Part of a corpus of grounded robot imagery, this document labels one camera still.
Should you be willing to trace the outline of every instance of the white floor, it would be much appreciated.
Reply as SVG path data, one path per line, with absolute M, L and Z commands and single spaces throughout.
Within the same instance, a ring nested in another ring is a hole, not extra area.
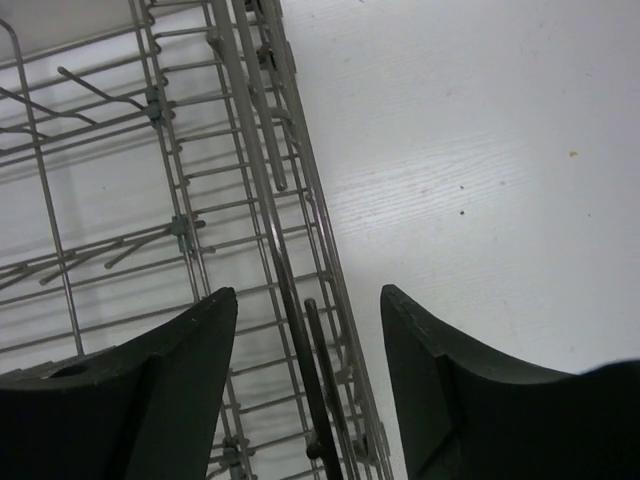
M 283 3 L 397 478 L 383 284 L 541 365 L 640 356 L 639 2 Z

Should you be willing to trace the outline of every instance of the wire rack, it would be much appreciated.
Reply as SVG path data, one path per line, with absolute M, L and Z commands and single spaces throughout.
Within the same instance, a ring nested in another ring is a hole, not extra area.
M 29 58 L 0 19 L 1 370 L 233 286 L 207 478 L 339 478 L 334 439 L 340 474 L 391 478 L 279 3 L 129 7 L 126 31 Z

